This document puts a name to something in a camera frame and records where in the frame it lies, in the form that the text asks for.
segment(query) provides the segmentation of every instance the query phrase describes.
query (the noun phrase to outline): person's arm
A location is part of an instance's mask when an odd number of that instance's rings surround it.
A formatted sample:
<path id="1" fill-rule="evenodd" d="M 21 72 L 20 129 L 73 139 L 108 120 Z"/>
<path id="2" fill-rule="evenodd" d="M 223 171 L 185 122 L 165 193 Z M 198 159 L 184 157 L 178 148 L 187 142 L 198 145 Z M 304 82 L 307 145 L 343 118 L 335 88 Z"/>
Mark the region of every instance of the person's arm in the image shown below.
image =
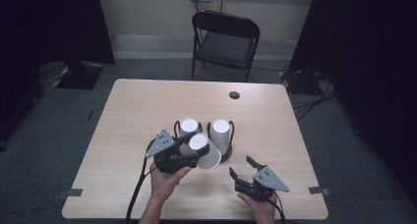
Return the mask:
<path id="1" fill-rule="evenodd" d="M 275 207 L 267 201 L 254 201 L 249 196 L 239 193 L 237 194 L 248 206 L 251 208 L 257 224 L 273 224 L 275 218 Z M 273 203 L 276 203 L 276 195 L 269 198 Z"/>
<path id="2" fill-rule="evenodd" d="M 150 170 L 154 169 L 150 172 L 152 191 L 147 207 L 139 222 L 141 224 L 156 224 L 159 222 L 163 204 L 172 195 L 175 186 L 178 185 L 180 180 L 191 170 L 190 167 L 184 167 L 175 174 L 165 174 L 161 173 L 159 169 L 155 167 L 155 164 L 152 162 L 149 167 Z"/>

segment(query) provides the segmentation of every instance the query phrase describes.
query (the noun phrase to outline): dark curtain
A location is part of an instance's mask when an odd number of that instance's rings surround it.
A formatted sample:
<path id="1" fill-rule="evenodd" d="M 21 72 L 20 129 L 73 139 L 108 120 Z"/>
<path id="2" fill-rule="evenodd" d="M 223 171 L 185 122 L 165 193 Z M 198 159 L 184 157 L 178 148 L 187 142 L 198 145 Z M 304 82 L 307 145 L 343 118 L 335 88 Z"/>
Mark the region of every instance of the dark curtain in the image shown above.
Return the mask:
<path id="1" fill-rule="evenodd" d="M 99 0 L 0 0 L 0 140 L 43 64 L 114 65 Z"/>
<path id="2" fill-rule="evenodd" d="M 417 0 L 333 1 L 313 1 L 290 70 L 334 76 L 362 136 L 417 206 Z"/>

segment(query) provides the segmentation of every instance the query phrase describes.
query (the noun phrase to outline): wall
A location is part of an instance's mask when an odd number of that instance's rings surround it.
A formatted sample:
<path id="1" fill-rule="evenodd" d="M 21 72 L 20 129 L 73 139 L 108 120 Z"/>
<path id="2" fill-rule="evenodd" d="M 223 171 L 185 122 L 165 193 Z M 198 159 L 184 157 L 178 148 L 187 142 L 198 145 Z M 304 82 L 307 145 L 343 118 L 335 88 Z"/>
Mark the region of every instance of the wall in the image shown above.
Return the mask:
<path id="1" fill-rule="evenodd" d="M 192 35 L 196 12 L 190 0 L 100 0 L 112 34 Z M 297 40 L 312 0 L 220 0 L 199 2 L 200 10 L 222 10 L 254 20 L 262 38 Z"/>

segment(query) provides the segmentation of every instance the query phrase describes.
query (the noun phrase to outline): chair backrest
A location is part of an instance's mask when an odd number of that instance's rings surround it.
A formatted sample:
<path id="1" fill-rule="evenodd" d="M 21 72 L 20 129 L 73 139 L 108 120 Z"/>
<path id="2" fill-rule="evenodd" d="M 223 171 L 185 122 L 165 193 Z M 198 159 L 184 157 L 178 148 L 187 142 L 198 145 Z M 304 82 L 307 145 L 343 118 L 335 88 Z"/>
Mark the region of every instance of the chair backrest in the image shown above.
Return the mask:
<path id="1" fill-rule="evenodd" d="M 196 13 L 193 28 L 196 35 L 197 28 L 252 39 L 259 39 L 261 35 L 259 27 L 250 19 L 217 11 Z"/>

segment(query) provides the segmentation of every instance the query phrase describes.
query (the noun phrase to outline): gray carpet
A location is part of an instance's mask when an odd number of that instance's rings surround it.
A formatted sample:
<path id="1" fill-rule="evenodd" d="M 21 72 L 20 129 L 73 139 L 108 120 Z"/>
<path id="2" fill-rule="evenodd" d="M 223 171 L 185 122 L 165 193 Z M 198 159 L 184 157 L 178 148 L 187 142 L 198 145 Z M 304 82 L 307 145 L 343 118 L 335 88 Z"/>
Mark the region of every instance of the gray carpet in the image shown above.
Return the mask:
<path id="1" fill-rule="evenodd" d="M 280 84 L 276 71 L 288 64 L 255 61 L 253 66 L 258 69 L 252 71 L 250 82 Z M 60 65 L 43 66 L 41 73 Z M 116 66 L 104 68 L 93 90 L 53 88 L 58 72 L 42 75 L 44 89 L 39 100 L 0 153 L 0 223 L 123 223 L 66 220 L 61 215 L 65 200 L 56 196 L 71 188 L 117 79 L 179 81 L 188 80 L 190 71 L 189 59 L 117 60 Z M 196 75 L 204 81 L 244 79 L 243 74 L 215 66 L 198 68 Z M 294 105 L 318 98 L 290 96 Z M 325 197 L 328 219 L 320 223 L 417 223 L 416 209 L 401 185 L 378 154 L 357 136 L 353 122 L 354 117 L 337 98 L 319 104 L 299 122 L 319 183 L 331 191 Z"/>

